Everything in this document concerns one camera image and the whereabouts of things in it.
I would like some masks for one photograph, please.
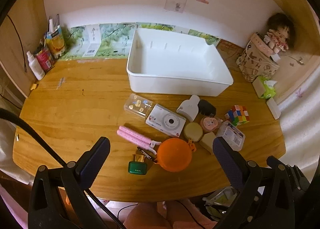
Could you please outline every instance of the wooden wall panel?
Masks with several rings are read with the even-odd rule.
[[[24,52],[35,50],[47,29],[43,0],[17,0],[8,15],[19,32]],[[23,56],[27,73],[24,72]],[[0,26],[0,64],[15,86],[27,97],[36,78],[28,66],[26,54],[22,54],[19,38],[8,17]]]

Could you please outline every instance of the white container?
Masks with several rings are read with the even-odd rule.
[[[135,31],[127,72],[134,92],[218,96],[233,84],[215,46],[155,29]]]
[[[245,139],[245,135],[229,121],[221,124],[216,137],[224,138],[234,151],[242,149]]]
[[[37,58],[35,58],[33,54],[30,53],[30,51],[27,52],[27,56],[28,56],[30,69],[32,70],[36,78],[38,80],[41,80],[44,77],[45,73],[41,68],[41,65],[39,64]]]

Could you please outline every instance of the doll hair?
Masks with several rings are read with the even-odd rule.
[[[289,38],[287,43],[289,47],[293,47],[296,38],[296,31],[294,29],[293,22],[283,13],[276,13],[268,19],[267,22],[269,29],[277,30],[279,27],[289,28]]]

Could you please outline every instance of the pink compact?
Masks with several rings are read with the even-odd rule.
[[[212,132],[221,126],[222,120],[213,117],[203,117],[200,121],[200,126],[205,133]]]

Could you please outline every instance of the white plastic tray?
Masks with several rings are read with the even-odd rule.
[[[134,92],[218,96],[233,84],[215,46],[155,29],[135,31],[127,72]]]

